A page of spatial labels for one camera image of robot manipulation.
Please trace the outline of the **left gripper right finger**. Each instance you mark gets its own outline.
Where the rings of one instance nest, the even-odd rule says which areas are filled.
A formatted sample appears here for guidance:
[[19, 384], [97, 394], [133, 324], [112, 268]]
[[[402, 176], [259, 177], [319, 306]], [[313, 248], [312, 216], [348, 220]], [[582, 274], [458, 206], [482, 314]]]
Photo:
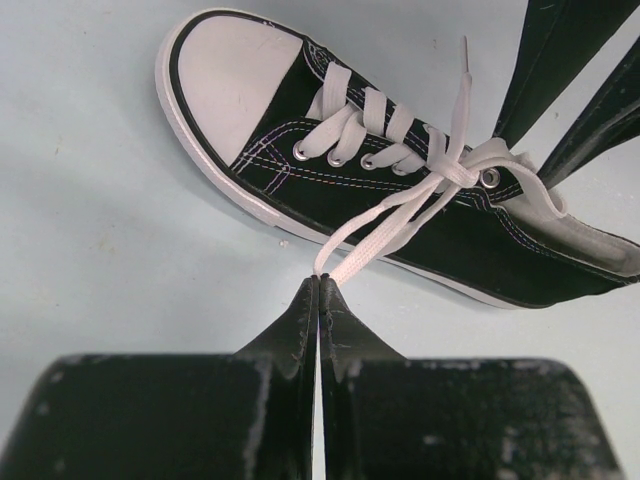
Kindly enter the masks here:
[[408, 359], [319, 283], [330, 479], [620, 479], [590, 395], [541, 358]]

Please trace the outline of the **black canvas sneaker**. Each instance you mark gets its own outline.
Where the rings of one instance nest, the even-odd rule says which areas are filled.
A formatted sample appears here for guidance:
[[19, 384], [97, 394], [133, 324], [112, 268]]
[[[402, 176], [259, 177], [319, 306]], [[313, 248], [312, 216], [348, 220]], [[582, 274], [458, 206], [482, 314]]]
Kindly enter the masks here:
[[284, 25], [212, 9], [178, 25], [157, 94], [205, 176], [266, 224], [337, 249], [336, 283], [376, 258], [484, 303], [546, 308], [639, 280], [639, 246], [573, 216], [527, 155], [466, 142], [471, 75], [448, 131]]

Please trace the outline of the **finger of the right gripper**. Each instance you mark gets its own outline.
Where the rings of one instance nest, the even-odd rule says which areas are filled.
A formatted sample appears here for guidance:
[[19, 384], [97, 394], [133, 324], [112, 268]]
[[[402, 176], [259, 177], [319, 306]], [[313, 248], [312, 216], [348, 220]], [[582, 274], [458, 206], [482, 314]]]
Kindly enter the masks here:
[[551, 189], [601, 153], [639, 136], [639, 49], [632, 47], [549, 155], [538, 176]]
[[493, 135], [515, 146], [634, 11], [633, 0], [530, 0]]

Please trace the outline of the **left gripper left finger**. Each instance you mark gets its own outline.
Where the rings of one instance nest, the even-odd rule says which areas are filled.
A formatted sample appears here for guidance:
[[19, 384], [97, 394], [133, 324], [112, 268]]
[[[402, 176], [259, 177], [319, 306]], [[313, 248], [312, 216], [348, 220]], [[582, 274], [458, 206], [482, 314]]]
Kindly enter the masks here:
[[77, 354], [35, 383], [5, 479], [308, 479], [319, 280], [233, 354]]

